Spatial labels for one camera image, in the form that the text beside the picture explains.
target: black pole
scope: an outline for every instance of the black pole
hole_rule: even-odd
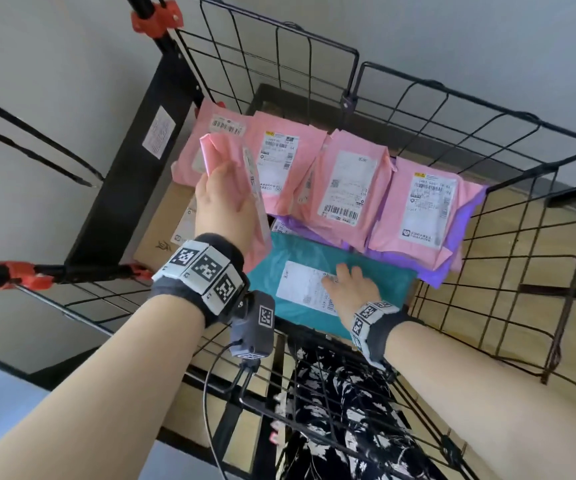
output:
[[[152,4],[151,0],[128,0],[128,3],[134,10],[134,13],[142,20],[148,20],[155,13],[155,6]],[[177,44],[169,33],[164,33],[159,38],[153,39],[161,50],[162,54],[167,54],[169,52],[177,51]]]

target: person's left hand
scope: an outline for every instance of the person's left hand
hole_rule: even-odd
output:
[[[197,216],[195,235],[211,232],[225,237],[243,255],[252,245],[257,226],[255,197],[250,193],[240,209],[232,201],[228,179],[234,179],[234,163],[227,162],[217,167],[210,177],[204,173],[195,189]]]

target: teal mailer bag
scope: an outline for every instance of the teal mailer bag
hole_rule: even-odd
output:
[[[250,289],[275,297],[278,317],[350,339],[341,325],[321,278],[336,274],[336,265],[359,266],[379,287],[381,298],[403,306],[416,272],[363,255],[308,241],[297,235],[273,232],[273,250],[248,274]]]

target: pink mailer bag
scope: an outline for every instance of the pink mailer bag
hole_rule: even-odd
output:
[[[172,163],[172,179],[177,184],[194,187],[202,173],[206,172],[199,138],[206,133],[232,133],[244,136],[251,119],[250,116],[217,106],[209,98],[204,98],[193,132],[177,161]]]
[[[255,156],[268,214],[290,214],[297,186],[326,137],[324,130],[314,126],[255,112],[244,139]]]
[[[315,163],[304,224],[363,252],[391,175],[386,146],[336,133]]]
[[[235,163],[235,180],[228,192],[232,195],[237,207],[241,207],[250,192],[255,196],[259,220],[255,228],[252,248],[244,256],[244,273],[249,273],[268,255],[272,248],[270,226],[264,210],[255,161],[248,148],[244,146],[243,139],[239,136],[228,133],[213,133],[203,136],[199,141],[208,175],[226,161]]]
[[[458,271],[463,235],[450,243],[446,237],[457,211],[473,207],[471,203],[480,199],[484,190],[483,185],[467,182],[455,173],[397,157],[383,213],[368,248],[410,256],[430,270],[450,260],[450,268]]]

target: black and white patterned fabric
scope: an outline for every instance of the black and white patterned fabric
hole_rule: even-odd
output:
[[[301,347],[292,353],[297,387],[289,389],[281,412],[372,461],[292,431],[284,449],[281,480],[445,479],[409,434],[384,372],[354,361],[348,365],[323,347]]]

